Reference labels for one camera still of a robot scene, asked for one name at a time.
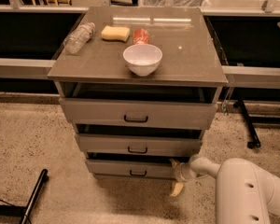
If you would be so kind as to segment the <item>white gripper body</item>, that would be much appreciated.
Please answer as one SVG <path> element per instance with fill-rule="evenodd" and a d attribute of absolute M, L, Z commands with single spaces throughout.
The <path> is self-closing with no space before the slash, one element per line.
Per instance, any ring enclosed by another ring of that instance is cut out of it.
<path fill-rule="evenodd" d="M 181 183 L 188 182 L 190 179 L 196 178 L 198 175 L 189 162 L 180 162 L 180 164 L 174 169 L 174 174 L 175 179 Z"/>

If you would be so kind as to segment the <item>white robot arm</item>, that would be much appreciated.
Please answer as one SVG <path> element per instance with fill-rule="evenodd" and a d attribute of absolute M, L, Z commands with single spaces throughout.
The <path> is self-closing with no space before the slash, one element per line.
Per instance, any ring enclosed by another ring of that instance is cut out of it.
<path fill-rule="evenodd" d="M 192 178 L 209 175 L 216 180 L 216 224 L 271 224 L 271 217 L 280 217 L 280 177 L 251 161 L 232 158 L 217 164 L 194 155 L 171 164 L 174 196 Z"/>

